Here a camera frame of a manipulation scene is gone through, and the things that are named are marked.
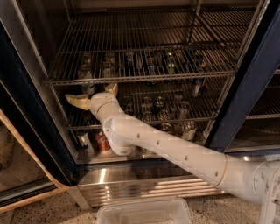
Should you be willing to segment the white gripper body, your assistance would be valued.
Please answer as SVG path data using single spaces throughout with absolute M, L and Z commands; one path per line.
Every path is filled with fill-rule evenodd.
M 108 117 L 116 113 L 119 108 L 116 96 L 107 92 L 94 94 L 89 104 L 89 110 L 95 117 Z

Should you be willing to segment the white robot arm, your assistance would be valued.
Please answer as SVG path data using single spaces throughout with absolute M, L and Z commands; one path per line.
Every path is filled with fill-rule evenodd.
M 259 224 L 280 224 L 280 161 L 252 162 L 208 149 L 151 127 L 127 115 L 116 95 L 66 94 L 66 100 L 91 112 L 114 153 L 129 155 L 137 146 L 203 179 L 226 193 L 262 206 Z

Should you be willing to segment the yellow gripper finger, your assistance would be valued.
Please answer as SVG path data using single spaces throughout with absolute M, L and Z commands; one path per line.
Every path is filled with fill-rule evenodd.
M 113 95 L 117 95 L 117 93 L 118 93 L 118 84 L 117 83 L 108 84 L 105 87 L 105 91 L 108 92 L 108 93 L 111 93 Z
M 85 94 L 66 94 L 66 100 L 76 108 L 83 110 L 90 108 L 90 99 Z

